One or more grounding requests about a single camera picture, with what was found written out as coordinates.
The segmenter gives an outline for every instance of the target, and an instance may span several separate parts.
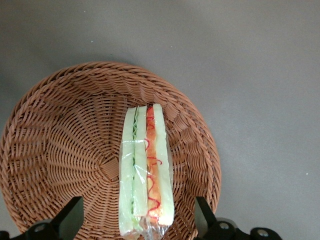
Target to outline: wrapped sandwich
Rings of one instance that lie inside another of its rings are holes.
[[[172,162],[160,104],[129,108],[119,161],[119,230],[126,240],[159,240],[174,220]]]

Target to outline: gray surface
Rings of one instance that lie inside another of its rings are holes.
[[[320,236],[320,1],[1,1],[0,127],[43,77],[127,62],[198,107],[222,167],[217,215]],[[18,231],[0,204],[0,226]]]

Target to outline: black clamp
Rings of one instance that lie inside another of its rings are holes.
[[[37,222],[26,232],[10,238],[0,231],[0,240],[73,240],[84,222],[84,199],[73,197],[50,222]]]
[[[255,227],[248,235],[233,221],[216,218],[204,197],[196,197],[194,212],[195,226],[198,230],[195,240],[282,240],[271,229]]]

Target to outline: sandwich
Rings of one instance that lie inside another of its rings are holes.
[[[160,104],[129,108],[120,147],[119,230],[137,239],[151,225],[174,220],[167,133]]]

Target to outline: wicker basket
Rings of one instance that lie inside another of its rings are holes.
[[[173,157],[175,219],[164,239],[193,239],[194,197],[215,211],[221,170],[201,114],[175,87],[137,66],[90,62],[57,71],[15,106],[0,143],[1,189],[20,231],[84,197],[76,239],[121,239],[119,146],[129,107],[160,103]]]

